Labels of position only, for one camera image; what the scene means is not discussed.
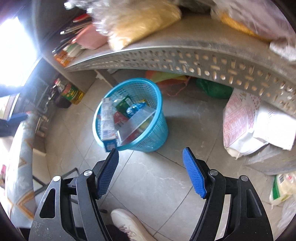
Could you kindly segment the small white blue box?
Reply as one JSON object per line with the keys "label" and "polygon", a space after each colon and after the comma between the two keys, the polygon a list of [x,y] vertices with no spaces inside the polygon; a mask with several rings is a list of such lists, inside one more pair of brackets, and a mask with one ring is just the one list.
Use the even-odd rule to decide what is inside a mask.
{"label": "small white blue box", "polygon": [[100,112],[100,140],[107,152],[117,147],[116,129],[111,98],[103,98]]}

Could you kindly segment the clear zip bag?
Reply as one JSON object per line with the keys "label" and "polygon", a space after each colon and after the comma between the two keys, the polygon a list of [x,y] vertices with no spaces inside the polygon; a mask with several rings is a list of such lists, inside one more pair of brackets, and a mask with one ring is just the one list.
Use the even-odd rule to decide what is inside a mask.
{"label": "clear zip bag", "polygon": [[156,110],[145,106],[134,114],[123,126],[117,130],[119,146],[131,143],[139,137],[152,121]]}

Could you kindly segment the red snack bag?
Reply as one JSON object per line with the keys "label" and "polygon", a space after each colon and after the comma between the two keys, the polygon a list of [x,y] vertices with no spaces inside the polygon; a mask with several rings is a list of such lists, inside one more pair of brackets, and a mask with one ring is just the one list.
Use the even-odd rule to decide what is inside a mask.
{"label": "red snack bag", "polygon": [[114,118],[114,124],[117,128],[120,128],[129,120],[126,116],[124,116],[122,113],[118,111],[114,113],[113,118]]}

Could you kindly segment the blue wrapper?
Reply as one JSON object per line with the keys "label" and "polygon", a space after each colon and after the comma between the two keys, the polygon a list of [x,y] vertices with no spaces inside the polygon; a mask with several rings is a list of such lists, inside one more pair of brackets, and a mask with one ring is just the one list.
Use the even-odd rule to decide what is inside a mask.
{"label": "blue wrapper", "polygon": [[146,105],[147,105],[147,103],[145,101],[143,101],[143,102],[139,102],[139,103],[136,103],[136,104],[130,106],[126,110],[126,114],[127,114],[128,118],[131,118],[134,114],[136,114],[140,109],[144,108]]}

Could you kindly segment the green plastic bottle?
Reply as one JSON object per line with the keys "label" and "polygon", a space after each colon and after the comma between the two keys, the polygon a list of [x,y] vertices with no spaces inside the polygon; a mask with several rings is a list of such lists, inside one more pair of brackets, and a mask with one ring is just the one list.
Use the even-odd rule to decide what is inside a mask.
{"label": "green plastic bottle", "polygon": [[129,95],[116,99],[113,102],[113,106],[115,107],[115,109],[127,118],[130,118],[130,117],[128,116],[126,111],[128,108],[132,107],[133,105],[134,105],[134,102],[132,101]]}

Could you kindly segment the blue plastic trash basket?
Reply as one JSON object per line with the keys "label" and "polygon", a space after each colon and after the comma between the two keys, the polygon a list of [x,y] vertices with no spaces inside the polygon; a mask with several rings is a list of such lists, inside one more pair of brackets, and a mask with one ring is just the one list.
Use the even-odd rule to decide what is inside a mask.
{"label": "blue plastic trash basket", "polygon": [[159,87],[151,80],[133,78],[110,90],[95,111],[92,131],[106,152],[153,152],[167,140],[168,126]]}

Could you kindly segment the white shoe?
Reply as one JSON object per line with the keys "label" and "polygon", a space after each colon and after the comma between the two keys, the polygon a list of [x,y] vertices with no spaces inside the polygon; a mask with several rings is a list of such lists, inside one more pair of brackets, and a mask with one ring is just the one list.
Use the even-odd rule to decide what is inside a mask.
{"label": "white shoe", "polygon": [[123,233],[129,240],[137,241],[156,241],[156,239],[145,229],[139,219],[131,212],[117,208],[112,210],[111,219],[113,224]]}

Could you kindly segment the white sack on floor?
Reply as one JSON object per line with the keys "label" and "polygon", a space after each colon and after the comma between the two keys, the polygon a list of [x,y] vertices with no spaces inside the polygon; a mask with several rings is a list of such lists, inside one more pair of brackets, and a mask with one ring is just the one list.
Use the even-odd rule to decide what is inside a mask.
{"label": "white sack on floor", "polygon": [[272,144],[291,150],[295,119],[248,92],[234,89],[223,110],[223,145],[236,159]]}

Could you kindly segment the fruit pattern tablecloth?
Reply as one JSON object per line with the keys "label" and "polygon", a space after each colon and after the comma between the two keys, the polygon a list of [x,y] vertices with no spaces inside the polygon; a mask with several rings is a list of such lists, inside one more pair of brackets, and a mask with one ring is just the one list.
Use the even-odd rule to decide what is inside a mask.
{"label": "fruit pattern tablecloth", "polygon": [[1,205],[16,228],[30,228],[37,210],[32,164],[38,119],[28,112],[13,137],[1,138]]}

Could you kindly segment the cooking oil bottle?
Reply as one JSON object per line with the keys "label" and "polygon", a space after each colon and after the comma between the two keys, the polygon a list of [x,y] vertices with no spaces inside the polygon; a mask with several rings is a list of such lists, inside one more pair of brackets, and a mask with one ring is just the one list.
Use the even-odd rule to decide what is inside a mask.
{"label": "cooking oil bottle", "polygon": [[69,81],[57,78],[54,81],[53,90],[57,90],[62,100],[67,100],[72,104],[79,104],[84,97],[84,92]]}

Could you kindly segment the perforated metal shelf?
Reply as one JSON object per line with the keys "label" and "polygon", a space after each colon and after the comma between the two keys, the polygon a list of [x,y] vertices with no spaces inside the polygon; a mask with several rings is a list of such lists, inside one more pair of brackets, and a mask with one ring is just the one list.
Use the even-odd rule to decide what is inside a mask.
{"label": "perforated metal shelf", "polygon": [[206,15],[186,15],[128,47],[84,51],[68,71],[141,69],[185,74],[244,90],[295,116],[295,65],[269,45]]}

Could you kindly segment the pink plastic basin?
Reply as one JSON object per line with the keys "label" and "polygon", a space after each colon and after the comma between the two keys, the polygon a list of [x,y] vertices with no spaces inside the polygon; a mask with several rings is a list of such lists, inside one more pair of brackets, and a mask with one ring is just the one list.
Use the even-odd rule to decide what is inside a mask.
{"label": "pink plastic basin", "polygon": [[107,37],[101,35],[96,27],[90,24],[79,32],[71,43],[77,43],[85,49],[95,50],[107,43]]}

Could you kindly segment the bag of yellow grain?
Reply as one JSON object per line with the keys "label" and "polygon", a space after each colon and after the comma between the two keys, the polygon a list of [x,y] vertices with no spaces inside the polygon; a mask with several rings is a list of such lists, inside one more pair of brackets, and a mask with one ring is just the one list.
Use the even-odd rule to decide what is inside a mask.
{"label": "bag of yellow grain", "polygon": [[113,51],[165,29],[182,17],[180,9],[170,1],[94,1],[87,10]]}

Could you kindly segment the purple plastic bag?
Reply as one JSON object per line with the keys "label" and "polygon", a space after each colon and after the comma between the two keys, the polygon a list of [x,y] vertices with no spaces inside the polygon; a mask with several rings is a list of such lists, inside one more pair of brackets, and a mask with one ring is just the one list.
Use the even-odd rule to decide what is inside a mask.
{"label": "purple plastic bag", "polygon": [[214,1],[211,17],[269,43],[269,49],[295,62],[295,30],[272,1]]}

